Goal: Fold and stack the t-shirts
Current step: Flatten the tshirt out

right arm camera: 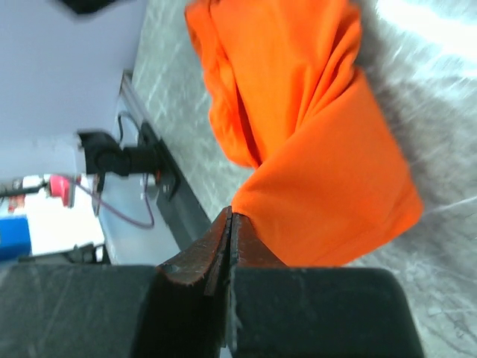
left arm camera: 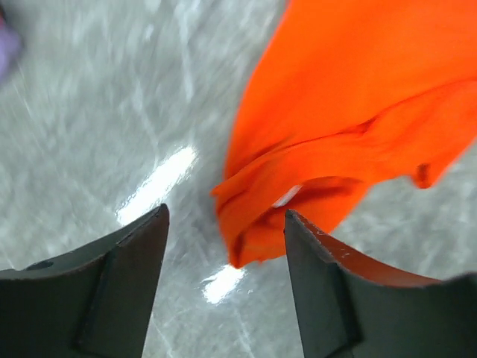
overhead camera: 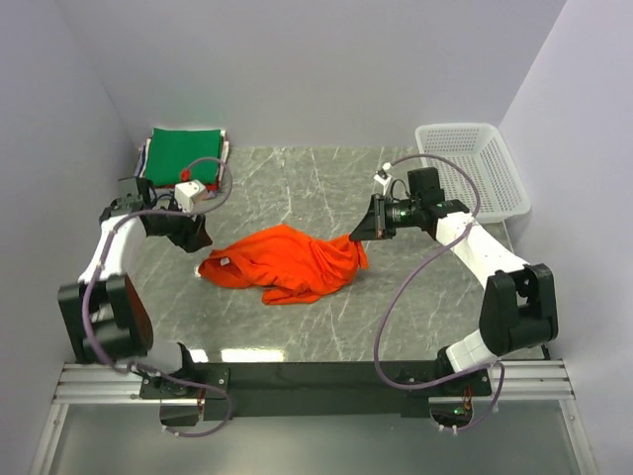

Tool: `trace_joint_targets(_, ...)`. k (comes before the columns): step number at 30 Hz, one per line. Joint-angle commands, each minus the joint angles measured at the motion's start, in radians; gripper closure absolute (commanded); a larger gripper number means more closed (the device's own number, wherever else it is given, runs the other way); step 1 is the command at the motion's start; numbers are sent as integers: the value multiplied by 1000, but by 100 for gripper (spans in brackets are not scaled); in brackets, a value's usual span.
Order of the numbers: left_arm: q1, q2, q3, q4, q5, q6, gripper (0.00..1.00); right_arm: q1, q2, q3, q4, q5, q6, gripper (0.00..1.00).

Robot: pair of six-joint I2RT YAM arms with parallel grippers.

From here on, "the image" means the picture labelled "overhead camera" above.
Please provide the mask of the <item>orange t shirt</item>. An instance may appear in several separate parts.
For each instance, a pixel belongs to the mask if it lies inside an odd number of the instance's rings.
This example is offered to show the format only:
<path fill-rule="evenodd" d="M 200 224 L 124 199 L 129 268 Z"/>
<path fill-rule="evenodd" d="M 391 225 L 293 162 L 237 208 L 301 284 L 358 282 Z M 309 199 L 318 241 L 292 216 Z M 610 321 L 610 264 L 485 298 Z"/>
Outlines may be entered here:
<path fill-rule="evenodd" d="M 314 303 L 368 268 L 363 244 L 348 235 L 323 240 L 278 225 L 212 250 L 197 273 L 219 287 L 261 288 L 263 304 L 281 306 Z"/>

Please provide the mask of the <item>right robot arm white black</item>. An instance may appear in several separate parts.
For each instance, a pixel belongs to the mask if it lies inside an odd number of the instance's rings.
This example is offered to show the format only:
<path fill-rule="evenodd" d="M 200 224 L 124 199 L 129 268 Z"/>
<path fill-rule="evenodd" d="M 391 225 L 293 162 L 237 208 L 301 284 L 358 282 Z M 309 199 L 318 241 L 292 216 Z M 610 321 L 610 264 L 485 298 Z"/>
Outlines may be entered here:
<path fill-rule="evenodd" d="M 399 229 L 418 228 L 439 246 L 422 261 L 430 264 L 450 251 L 472 272 L 484 289 L 478 328 L 439 350 L 428 382 L 398 382 L 374 363 L 378 377 L 402 390 L 437 387 L 455 395 L 469 382 L 469 374 L 503 356 L 538 346 L 559 333 L 555 282 L 544 264 L 530 264 L 489 234 L 475 211 L 458 200 L 448 200 L 434 167 L 407 175 L 409 196 L 398 201 L 387 193 L 375 194 L 366 215 L 350 235 L 352 241 L 394 238 Z"/>

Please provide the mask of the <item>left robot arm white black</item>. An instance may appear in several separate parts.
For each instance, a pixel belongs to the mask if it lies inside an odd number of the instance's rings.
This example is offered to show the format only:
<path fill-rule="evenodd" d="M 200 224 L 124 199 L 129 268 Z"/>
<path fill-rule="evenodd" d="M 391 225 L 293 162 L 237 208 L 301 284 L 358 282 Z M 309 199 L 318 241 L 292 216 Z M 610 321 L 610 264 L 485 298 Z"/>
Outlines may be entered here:
<path fill-rule="evenodd" d="M 168 238 L 187 253 L 212 244 L 203 215 L 185 215 L 177 201 L 157 207 L 152 183 L 122 178 L 119 195 L 99 218 L 101 235 L 77 281 L 59 288 L 57 303 L 79 364 L 111 366 L 121 373 L 162 376 L 174 397 L 197 388 L 200 376 L 189 349 L 158 339 L 131 278 L 147 238 Z"/>

